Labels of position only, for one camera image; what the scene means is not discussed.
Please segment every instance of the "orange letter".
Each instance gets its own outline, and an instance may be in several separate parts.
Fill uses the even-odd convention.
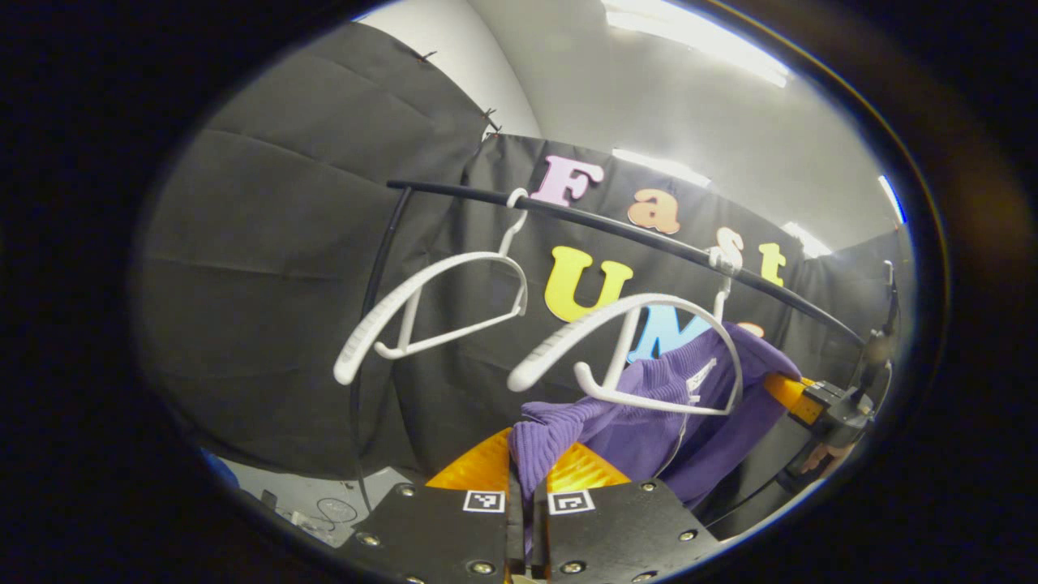
[[[627,218],[643,227],[656,227],[667,234],[678,232],[678,199],[668,192],[655,188],[644,188],[634,193],[638,202],[627,210]]]

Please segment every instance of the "gray floor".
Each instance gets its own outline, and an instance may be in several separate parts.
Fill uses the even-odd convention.
[[[318,539],[338,548],[353,533],[353,526],[367,517],[356,481],[322,480],[279,474],[230,461],[230,468],[246,493],[256,499],[268,491],[277,497],[275,510],[286,521]],[[409,482],[404,475],[385,468],[364,478],[372,507],[378,506],[393,485]]]

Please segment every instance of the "hand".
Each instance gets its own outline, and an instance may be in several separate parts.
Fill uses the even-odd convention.
[[[840,466],[840,463],[843,463],[844,458],[846,458],[847,455],[850,454],[852,450],[854,450],[855,444],[857,443],[845,446],[843,448],[834,448],[827,444],[819,444],[818,446],[815,447],[815,450],[811,452],[811,455],[808,456],[808,460],[803,462],[803,465],[800,465],[800,474],[802,475],[809,471],[815,470],[818,467],[819,463],[822,462],[822,458],[825,458],[826,454],[831,454],[832,462],[829,463],[829,465],[825,468],[824,471],[822,471],[822,474],[818,478],[825,478],[829,476],[830,474],[832,474],[832,471],[835,471],[837,467]]]

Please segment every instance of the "white plastic hanger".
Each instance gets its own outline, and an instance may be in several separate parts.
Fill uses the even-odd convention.
[[[627,352],[630,351],[631,341],[634,339],[634,330],[637,328],[638,315],[641,312],[641,308],[648,305],[663,305],[688,311],[707,322],[720,335],[729,353],[732,354],[732,362],[735,366],[735,383],[732,385],[732,394],[729,396],[728,405],[723,410],[668,404],[617,391],[617,385],[620,382],[620,374],[623,372]],[[606,370],[605,380],[602,382],[602,385],[600,386],[595,382],[591,367],[586,363],[578,362],[573,366],[573,372],[577,378],[577,385],[585,394],[603,401],[624,406],[658,410],[660,412],[704,414],[708,416],[727,416],[742,399],[742,365],[739,362],[739,354],[735,351],[735,343],[732,341],[732,337],[728,334],[728,331],[721,327],[719,321],[715,319],[713,315],[702,307],[670,295],[635,295],[621,299],[559,329],[512,370],[508,381],[509,389],[513,392],[524,392],[530,389],[574,345],[607,322],[622,314],[625,314],[626,317],[620,332],[620,339],[617,341],[617,347],[612,352],[612,361],[609,362],[609,367]],[[693,377],[686,384],[691,390],[700,382]]]
[[[742,266],[741,261],[733,261],[732,257],[729,257],[720,247],[710,247],[708,251],[710,252],[710,266],[725,274],[720,289],[714,297],[713,317],[721,321],[721,317],[725,316],[725,301],[732,295],[732,276],[737,274]]]
[[[508,206],[515,207],[515,202],[522,196],[528,196],[525,189],[517,188],[512,191],[509,196]],[[335,381],[339,384],[346,386],[353,382],[353,379],[357,374],[357,369],[360,367],[360,362],[363,361],[364,356],[371,351],[372,346],[375,346],[375,352],[385,359],[401,359],[409,355],[414,355],[418,352],[429,350],[455,339],[460,339],[470,333],[475,333],[476,331],[482,331],[488,327],[493,327],[498,323],[506,322],[515,316],[521,316],[526,313],[526,274],[523,273],[522,268],[519,263],[515,261],[512,257],[508,256],[509,247],[512,245],[512,238],[515,237],[519,229],[522,228],[524,222],[526,222],[526,215],[528,211],[522,211],[522,214],[507,231],[504,231],[504,237],[501,239],[501,246],[494,251],[471,251],[469,253],[461,253],[453,257],[447,257],[445,259],[440,259],[435,263],[426,267],[425,269],[418,271],[411,277],[407,278],[404,283],[397,286],[395,289],[390,291],[390,294],[372,309],[372,312],[361,319],[360,325],[353,330],[353,334],[347,339],[346,344],[343,346],[343,351],[338,355],[338,359],[335,361]],[[467,263],[469,261],[475,261],[480,259],[489,259],[493,261],[500,261],[509,267],[511,267],[519,275],[519,294],[516,295],[515,303],[512,305],[512,310],[501,316],[485,321],[472,325],[470,327],[465,327],[464,329],[459,329],[457,331],[452,331],[449,333],[444,333],[424,341],[418,341],[417,343],[411,343],[411,332],[414,329],[414,317],[418,311],[418,301],[421,299],[421,287],[432,278],[437,275],[459,266],[461,263]],[[382,342],[377,342],[379,334],[385,329],[386,325],[389,324],[389,319],[400,311],[401,307],[404,307],[404,316],[400,326],[400,337],[397,341],[397,349],[389,349],[385,346]]]

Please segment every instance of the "letter u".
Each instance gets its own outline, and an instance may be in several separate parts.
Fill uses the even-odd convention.
[[[616,303],[620,299],[624,282],[634,277],[634,271],[624,263],[602,261],[605,281],[602,283],[598,303],[594,307],[581,307],[574,299],[577,282],[580,281],[584,268],[590,267],[594,259],[588,253],[565,245],[556,246],[551,250],[551,254],[555,257],[555,265],[551,268],[551,275],[548,276],[548,283],[544,287],[544,302],[551,314],[566,323],[573,323],[595,309]]]

